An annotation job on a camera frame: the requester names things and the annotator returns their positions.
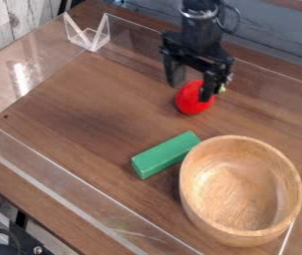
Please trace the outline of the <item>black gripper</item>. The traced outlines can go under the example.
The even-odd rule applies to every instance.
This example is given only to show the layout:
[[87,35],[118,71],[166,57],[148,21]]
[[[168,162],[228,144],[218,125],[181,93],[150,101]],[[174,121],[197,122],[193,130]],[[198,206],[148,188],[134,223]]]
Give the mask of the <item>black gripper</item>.
[[166,81],[173,88],[185,82],[185,67],[192,67],[202,74],[202,86],[198,100],[206,103],[221,88],[232,81],[234,58],[220,44],[214,44],[205,53],[189,49],[181,40],[181,33],[165,31],[161,34],[160,52],[162,54]]

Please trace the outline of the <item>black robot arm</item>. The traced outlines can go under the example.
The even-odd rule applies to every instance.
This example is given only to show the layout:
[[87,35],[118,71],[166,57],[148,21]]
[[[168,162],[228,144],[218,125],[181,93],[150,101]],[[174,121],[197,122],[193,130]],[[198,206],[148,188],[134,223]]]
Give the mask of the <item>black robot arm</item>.
[[224,85],[230,82],[234,57],[221,46],[224,34],[233,34],[226,29],[226,11],[234,12],[236,7],[224,0],[182,0],[178,8],[181,30],[161,33],[160,52],[165,69],[166,81],[173,87],[182,85],[185,68],[190,67],[202,73],[202,85],[198,89],[198,100],[208,102],[218,94]]

